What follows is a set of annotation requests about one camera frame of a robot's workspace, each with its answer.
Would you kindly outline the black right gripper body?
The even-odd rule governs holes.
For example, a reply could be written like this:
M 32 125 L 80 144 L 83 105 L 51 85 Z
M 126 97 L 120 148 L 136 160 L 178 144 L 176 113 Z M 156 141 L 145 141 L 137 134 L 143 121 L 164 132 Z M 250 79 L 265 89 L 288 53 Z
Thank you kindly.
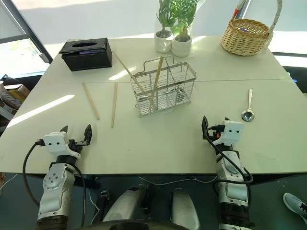
M 225 125 L 215 125 L 207 128 L 207 140 L 211 143 L 218 140 L 221 137 L 221 134 L 224 132 Z

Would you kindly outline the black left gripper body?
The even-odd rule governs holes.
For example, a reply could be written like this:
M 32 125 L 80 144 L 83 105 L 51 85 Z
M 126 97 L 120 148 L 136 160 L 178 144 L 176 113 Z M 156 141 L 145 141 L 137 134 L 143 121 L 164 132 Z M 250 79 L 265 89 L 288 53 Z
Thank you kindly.
M 68 146 L 70 150 L 80 154 L 83 149 L 83 146 L 85 146 L 85 141 L 76 142 L 74 139 L 70 139 Z

